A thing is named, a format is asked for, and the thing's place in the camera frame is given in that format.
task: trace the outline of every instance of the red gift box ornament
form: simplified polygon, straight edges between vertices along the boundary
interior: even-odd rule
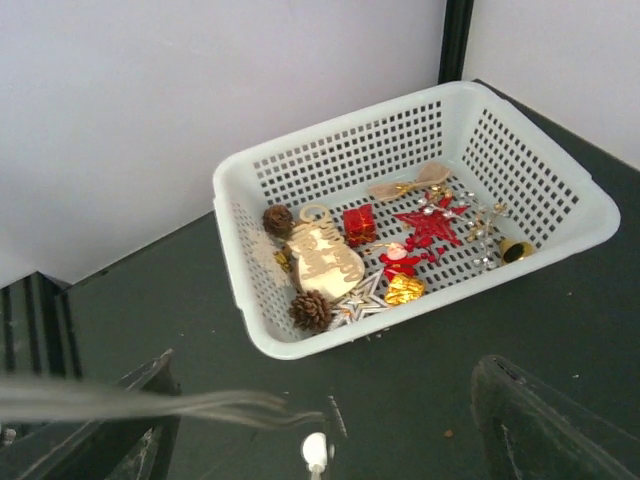
[[[376,223],[373,220],[373,207],[370,203],[360,208],[345,210],[342,221],[350,247],[359,247],[376,240]]]

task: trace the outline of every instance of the white plastic tip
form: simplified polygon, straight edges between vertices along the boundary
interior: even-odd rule
[[[318,467],[319,472],[324,472],[327,466],[327,437],[322,432],[309,435],[302,442],[302,457],[307,462],[309,471]]]

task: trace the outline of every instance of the black table surface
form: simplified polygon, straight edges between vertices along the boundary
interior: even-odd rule
[[[519,106],[618,204],[619,231],[562,262],[296,361],[258,352],[236,309],[214,214],[69,291],[83,368],[114,382],[166,349],[184,393],[259,389],[331,412],[348,438],[332,478],[487,478],[470,413],[470,375],[503,355],[640,437],[640,173]],[[452,438],[444,433],[452,430]],[[307,478],[310,430],[260,431],[185,419],[169,478]]]

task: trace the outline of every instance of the white wall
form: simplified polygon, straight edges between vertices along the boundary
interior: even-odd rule
[[[434,85],[444,4],[0,3],[0,284],[75,282],[208,212],[226,156]]]
[[[638,0],[479,0],[464,78],[640,168],[639,21]]]

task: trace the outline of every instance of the star ornament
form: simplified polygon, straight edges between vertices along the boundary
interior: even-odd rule
[[[365,315],[384,312],[391,308],[387,302],[375,294],[384,270],[363,279],[352,290],[338,299],[331,309],[333,321],[328,330],[359,321]]]

